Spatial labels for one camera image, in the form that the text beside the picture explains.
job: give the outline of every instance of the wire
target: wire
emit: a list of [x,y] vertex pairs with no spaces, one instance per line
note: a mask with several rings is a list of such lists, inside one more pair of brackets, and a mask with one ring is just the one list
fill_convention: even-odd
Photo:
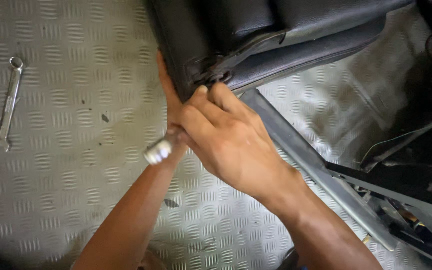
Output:
[[366,156],[368,155],[368,153],[369,153],[369,152],[371,151],[371,149],[373,149],[373,147],[375,147],[376,145],[384,144],[384,143],[390,142],[390,141],[392,141],[392,140],[396,140],[396,139],[399,139],[399,138],[404,137],[404,136],[406,136],[406,135],[409,135],[409,134],[411,134],[411,133],[415,133],[415,132],[418,132],[418,131],[422,131],[422,130],[425,130],[425,129],[428,129],[428,128],[432,128],[432,123],[429,124],[429,125],[427,125],[427,126],[425,126],[425,127],[420,128],[420,129],[413,130],[413,131],[410,131],[410,132],[408,132],[408,133],[404,133],[403,135],[399,135],[398,137],[394,137],[394,138],[392,138],[392,139],[389,139],[389,140],[382,141],[382,142],[379,142],[379,143],[377,143],[377,144],[374,144],[373,146],[371,146],[371,147],[369,148],[368,152],[366,152],[366,154],[363,156],[363,159],[361,160],[361,162],[364,161],[364,159],[366,158]]

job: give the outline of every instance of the textured metal surface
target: textured metal surface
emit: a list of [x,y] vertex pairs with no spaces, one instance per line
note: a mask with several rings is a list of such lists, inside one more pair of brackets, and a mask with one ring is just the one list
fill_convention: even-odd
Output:
[[[427,35],[415,9],[394,15],[388,26],[380,41],[352,58],[261,87],[332,161],[350,157],[370,123],[390,124],[373,94],[397,92],[396,79],[420,50],[411,53],[408,45],[419,46]],[[67,269],[145,168],[141,151],[165,130],[155,51],[137,0],[0,1],[0,115],[8,59],[17,55],[26,64],[9,133],[12,149],[0,153],[0,254],[15,265]],[[396,97],[381,99],[395,110]],[[331,112],[348,116],[341,120]],[[307,181],[358,237],[365,236]],[[169,269],[274,269],[291,247],[273,214],[210,175],[192,152],[166,198],[170,206],[162,203],[151,246]],[[369,248],[386,269],[424,269],[402,247],[395,253],[375,243]]]

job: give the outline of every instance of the open-end wrench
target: open-end wrench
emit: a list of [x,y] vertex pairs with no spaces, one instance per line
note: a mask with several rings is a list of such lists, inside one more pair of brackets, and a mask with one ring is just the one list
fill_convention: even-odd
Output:
[[8,96],[4,104],[3,116],[0,124],[0,150],[4,150],[4,152],[7,152],[10,147],[8,142],[9,126],[13,118],[19,81],[21,79],[21,73],[23,72],[23,61],[19,57],[11,57],[9,59],[9,64],[11,64],[12,68],[11,78],[9,80]]

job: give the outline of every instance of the black leather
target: black leather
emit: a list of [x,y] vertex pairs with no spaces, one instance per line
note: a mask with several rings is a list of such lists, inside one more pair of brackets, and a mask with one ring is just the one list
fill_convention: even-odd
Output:
[[283,46],[315,40],[362,25],[411,0],[275,0],[288,29]]
[[234,75],[226,83],[230,89],[245,90],[314,66],[332,63],[371,44],[384,26],[385,18],[381,17],[317,40],[251,55],[234,67]]
[[199,3],[204,14],[202,22],[214,34],[223,53],[243,44],[255,33],[278,28],[267,0],[203,0]]
[[386,12],[410,1],[146,0],[146,7],[185,101],[215,78],[241,90],[348,56],[376,39]]

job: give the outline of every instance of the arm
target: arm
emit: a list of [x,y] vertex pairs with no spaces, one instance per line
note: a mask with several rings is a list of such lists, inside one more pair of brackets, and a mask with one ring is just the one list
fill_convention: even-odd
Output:
[[200,86],[182,108],[184,141],[205,168],[259,200],[288,229],[300,265],[315,269],[381,269],[353,231],[278,155],[259,116],[223,83]]
[[[160,81],[166,95],[167,132],[174,132],[173,118],[181,102],[158,54]],[[153,231],[161,202],[164,199],[173,172],[186,151],[179,143],[162,163],[149,165],[114,206],[96,233],[84,247],[73,270],[138,268]]]

